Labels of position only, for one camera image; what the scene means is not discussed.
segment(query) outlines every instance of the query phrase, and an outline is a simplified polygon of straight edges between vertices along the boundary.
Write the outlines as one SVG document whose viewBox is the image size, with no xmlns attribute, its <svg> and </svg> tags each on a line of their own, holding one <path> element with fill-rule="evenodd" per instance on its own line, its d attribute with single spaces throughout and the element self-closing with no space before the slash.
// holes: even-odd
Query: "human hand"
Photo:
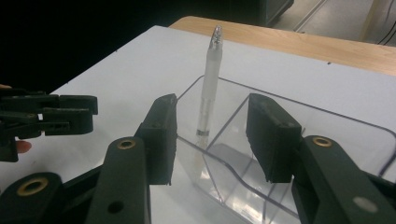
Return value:
<svg viewBox="0 0 396 224">
<path fill-rule="evenodd" d="M 0 84 L 0 89 L 10 89 L 10 88 L 11 88 L 10 86 Z M 16 145 L 17 145 L 18 153 L 25 153 L 29 151 L 30 148 L 32 148 L 32 144 L 30 142 L 26 142 L 22 140 L 17 141 Z"/>
</svg>

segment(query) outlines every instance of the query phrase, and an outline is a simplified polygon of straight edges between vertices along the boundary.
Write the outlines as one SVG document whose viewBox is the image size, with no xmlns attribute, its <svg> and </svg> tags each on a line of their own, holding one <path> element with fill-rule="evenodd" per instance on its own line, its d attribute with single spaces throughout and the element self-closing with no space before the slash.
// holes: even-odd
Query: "wooden table edge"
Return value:
<svg viewBox="0 0 396 224">
<path fill-rule="evenodd" d="M 394 47 L 192 16 L 181 18 L 170 28 L 212 35 L 218 24 L 226 40 L 396 76 Z"/>
</svg>

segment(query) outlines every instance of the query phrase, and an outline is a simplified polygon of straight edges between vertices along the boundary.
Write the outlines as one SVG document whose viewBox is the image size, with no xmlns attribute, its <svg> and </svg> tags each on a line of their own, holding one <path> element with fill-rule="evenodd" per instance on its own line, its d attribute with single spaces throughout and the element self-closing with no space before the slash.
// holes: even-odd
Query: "pen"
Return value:
<svg viewBox="0 0 396 224">
<path fill-rule="evenodd" d="M 202 87 L 201 106 L 198 119 L 197 146 L 207 147 L 210 130 L 210 121 L 213 113 L 213 106 L 216 99 L 218 87 L 219 70 L 222 58 L 222 31 L 221 26 L 216 26 L 210 40 L 209 49 L 206 54 L 206 67 L 204 76 L 204 86 Z"/>
</svg>

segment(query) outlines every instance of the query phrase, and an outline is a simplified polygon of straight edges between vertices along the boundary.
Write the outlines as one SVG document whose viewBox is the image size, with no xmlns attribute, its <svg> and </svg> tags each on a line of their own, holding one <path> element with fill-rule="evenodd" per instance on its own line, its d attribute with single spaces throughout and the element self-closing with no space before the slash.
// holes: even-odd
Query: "transparent box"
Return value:
<svg viewBox="0 0 396 224">
<path fill-rule="evenodd" d="M 339 143 L 352 160 L 373 175 L 383 175 L 394 158 L 396 134 L 390 130 L 305 105 L 221 78 L 207 148 L 196 146 L 203 78 L 178 99 L 177 158 L 194 186 L 246 223 L 300 223 L 291 184 L 266 182 L 246 136 L 248 96 L 277 101 L 303 127 L 302 136 L 322 135 Z"/>
</svg>

